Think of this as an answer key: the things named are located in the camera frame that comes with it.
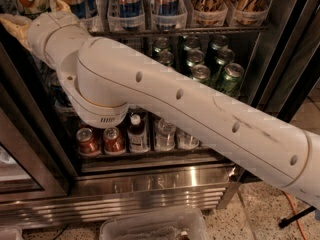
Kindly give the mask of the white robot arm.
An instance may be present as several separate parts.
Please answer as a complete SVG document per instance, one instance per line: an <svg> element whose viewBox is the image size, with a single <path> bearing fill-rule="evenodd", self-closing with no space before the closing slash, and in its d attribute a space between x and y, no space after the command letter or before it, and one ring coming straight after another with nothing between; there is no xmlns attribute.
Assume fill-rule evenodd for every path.
<svg viewBox="0 0 320 240"><path fill-rule="evenodd" d="M93 37L65 4L3 27L57 72L79 117L116 126L136 105L196 137L266 183L320 209L320 136L192 80L106 37Z"/></svg>

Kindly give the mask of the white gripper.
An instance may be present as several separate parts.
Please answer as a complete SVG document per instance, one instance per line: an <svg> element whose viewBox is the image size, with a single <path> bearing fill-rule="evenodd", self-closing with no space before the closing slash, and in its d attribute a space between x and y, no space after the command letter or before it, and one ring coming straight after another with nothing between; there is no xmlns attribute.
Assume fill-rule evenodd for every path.
<svg viewBox="0 0 320 240"><path fill-rule="evenodd" d="M0 14L0 23L19 43L42 61L47 61L45 47L49 38L59 30L67 34L77 31L87 39L90 34L78 17L71 13L70 6L62 0L49 0L52 12L43 13L33 22L21 15Z"/></svg>

